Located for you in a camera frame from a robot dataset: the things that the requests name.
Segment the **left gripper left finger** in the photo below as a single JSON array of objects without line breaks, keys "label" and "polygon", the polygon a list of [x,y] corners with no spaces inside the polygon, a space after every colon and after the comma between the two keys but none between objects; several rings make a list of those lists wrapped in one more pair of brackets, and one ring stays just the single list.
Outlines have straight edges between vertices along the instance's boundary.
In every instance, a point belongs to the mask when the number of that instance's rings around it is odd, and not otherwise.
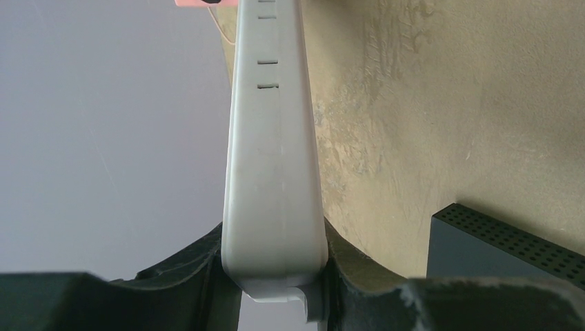
[{"label": "left gripper left finger", "polygon": [[236,330],[242,293],[221,266],[221,227],[131,280],[87,272],[1,275],[2,330]]}]

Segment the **black box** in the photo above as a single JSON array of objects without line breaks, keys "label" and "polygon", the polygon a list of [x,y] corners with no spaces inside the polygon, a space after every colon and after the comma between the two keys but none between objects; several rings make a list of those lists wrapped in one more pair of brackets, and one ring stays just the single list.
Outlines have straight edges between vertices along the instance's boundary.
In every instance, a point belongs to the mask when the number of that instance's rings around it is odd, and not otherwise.
[{"label": "black box", "polygon": [[584,256],[458,203],[431,217],[427,277],[553,277],[584,289]]}]

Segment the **pink plug adapter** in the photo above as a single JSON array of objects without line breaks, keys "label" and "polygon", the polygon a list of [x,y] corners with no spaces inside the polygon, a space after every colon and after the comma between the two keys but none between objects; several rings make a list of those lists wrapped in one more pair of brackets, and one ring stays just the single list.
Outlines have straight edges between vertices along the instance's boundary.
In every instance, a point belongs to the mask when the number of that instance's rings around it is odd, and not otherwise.
[{"label": "pink plug adapter", "polygon": [[237,6],[238,0],[175,0],[179,7],[208,8],[217,6]]}]

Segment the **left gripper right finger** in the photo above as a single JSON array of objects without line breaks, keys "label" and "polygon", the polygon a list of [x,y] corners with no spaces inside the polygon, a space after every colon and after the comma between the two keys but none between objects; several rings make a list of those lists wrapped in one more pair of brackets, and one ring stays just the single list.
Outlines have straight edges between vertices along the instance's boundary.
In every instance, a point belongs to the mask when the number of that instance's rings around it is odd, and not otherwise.
[{"label": "left gripper right finger", "polygon": [[584,289],[553,277],[399,276],[327,225],[327,330],[583,330]]}]

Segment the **white power strip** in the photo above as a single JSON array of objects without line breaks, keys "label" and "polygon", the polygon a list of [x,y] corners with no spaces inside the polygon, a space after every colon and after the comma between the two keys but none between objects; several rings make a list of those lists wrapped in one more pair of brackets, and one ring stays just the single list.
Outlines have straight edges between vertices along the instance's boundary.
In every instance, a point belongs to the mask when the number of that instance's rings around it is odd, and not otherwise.
[{"label": "white power strip", "polygon": [[299,1],[240,1],[221,238],[225,273],[254,301],[326,317],[328,261]]}]

